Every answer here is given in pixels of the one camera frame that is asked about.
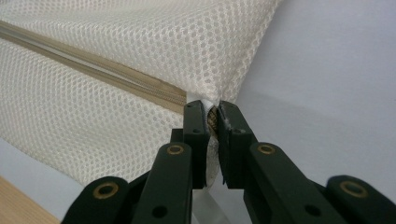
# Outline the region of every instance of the white fabric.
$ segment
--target white fabric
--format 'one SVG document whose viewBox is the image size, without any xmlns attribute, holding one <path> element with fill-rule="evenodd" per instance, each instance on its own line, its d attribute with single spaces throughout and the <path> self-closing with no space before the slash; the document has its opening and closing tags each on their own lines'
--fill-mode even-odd
<svg viewBox="0 0 396 224">
<path fill-rule="evenodd" d="M 0 20 L 217 103 L 235 100 L 278 2 L 7 1 Z"/>
<path fill-rule="evenodd" d="M 78 182 L 132 180 L 182 116 L 0 39 L 0 134 Z"/>
<path fill-rule="evenodd" d="M 215 104 L 235 100 L 278 2 L 4 1 L 0 20 Z M 179 114 L 2 39 L 0 78 L 0 136 L 82 184 L 142 175 L 182 126 Z"/>
</svg>

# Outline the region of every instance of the black plastic part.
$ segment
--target black plastic part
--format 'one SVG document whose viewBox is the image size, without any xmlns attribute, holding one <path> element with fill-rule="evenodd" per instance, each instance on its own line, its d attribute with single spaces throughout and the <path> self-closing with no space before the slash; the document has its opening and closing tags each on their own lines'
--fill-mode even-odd
<svg viewBox="0 0 396 224">
<path fill-rule="evenodd" d="M 396 223 L 396 205 L 358 178 L 347 175 L 330 178 L 326 196 L 349 223 Z"/>
<path fill-rule="evenodd" d="M 120 221 L 120 218 L 122 218 L 120 210 L 128 192 L 129 186 L 124 179 L 107 176 L 95 180 L 76 198 L 62 223 L 122 223 Z"/>
<path fill-rule="evenodd" d="M 210 133 L 206 125 L 204 106 L 194 101 L 184 106 L 183 142 L 192 149 L 192 187 L 206 186 L 206 152 Z"/>
<path fill-rule="evenodd" d="M 136 207 L 140 201 L 140 195 L 142 194 L 148 177 L 149 172 L 146 172 L 129 183 L 129 193 L 126 196 L 124 204 L 120 210 L 120 218 L 118 218 L 119 222 L 117 223 L 131 223 L 136 211 Z"/>
<path fill-rule="evenodd" d="M 255 143 L 247 164 L 272 211 L 272 223 L 346 223 L 277 146 Z"/>
<path fill-rule="evenodd" d="M 271 223 L 272 212 L 259 185 L 251 173 L 247 173 L 244 202 L 253 224 Z"/>
<path fill-rule="evenodd" d="M 183 143 L 158 151 L 132 224 L 191 222 L 191 148 Z"/>
<path fill-rule="evenodd" d="M 183 142 L 183 129 L 172 129 L 171 142 Z"/>
<path fill-rule="evenodd" d="M 253 142 L 253 131 L 236 105 L 221 101 L 218 109 L 219 162 L 229 189 L 242 189 L 245 183 L 245 156 Z"/>
</svg>

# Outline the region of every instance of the white surface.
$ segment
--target white surface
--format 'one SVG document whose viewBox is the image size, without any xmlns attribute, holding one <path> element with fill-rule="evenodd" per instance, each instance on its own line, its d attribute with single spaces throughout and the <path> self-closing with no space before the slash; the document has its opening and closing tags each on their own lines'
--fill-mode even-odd
<svg viewBox="0 0 396 224">
<path fill-rule="evenodd" d="M 394 202 L 395 11 L 393 0 L 284 1 L 237 101 L 258 139 L 282 147 L 308 178 L 324 185 L 330 176 L 354 175 Z M 3 165 L 10 160 L 3 151 L 0 174 L 21 180 L 18 186 L 29 183 L 23 181 L 26 174 L 49 177 L 40 176 L 48 168 L 18 168 L 24 161 Z M 24 191 L 54 213 L 62 205 L 54 201 L 59 191 L 47 187 L 61 177 L 51 178 L 56 181 L 44 186 L 33 180 Z M 232 223 L 249 223 L 242 192 L 226 190 L 221 179 L 211 194 Z M 69 184 L 53 189 L 64 196 L 79 191 L 70 192 Z"/>
</svg>

